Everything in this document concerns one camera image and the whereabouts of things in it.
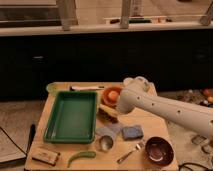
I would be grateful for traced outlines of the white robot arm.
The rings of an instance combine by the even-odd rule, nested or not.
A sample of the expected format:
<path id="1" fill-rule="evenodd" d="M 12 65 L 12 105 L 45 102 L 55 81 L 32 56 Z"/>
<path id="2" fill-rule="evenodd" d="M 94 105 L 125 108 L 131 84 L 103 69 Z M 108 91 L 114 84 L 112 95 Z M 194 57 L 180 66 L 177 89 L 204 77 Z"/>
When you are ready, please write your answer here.
<path id="1" fill-rule="evenodd" d="M 140 108 L 213 141 L 213 108 L 152 95 L 148 93 L 150 88 L 151 83 L 142 76 L 125 78 L 116 110 L 127 114 Z"/>

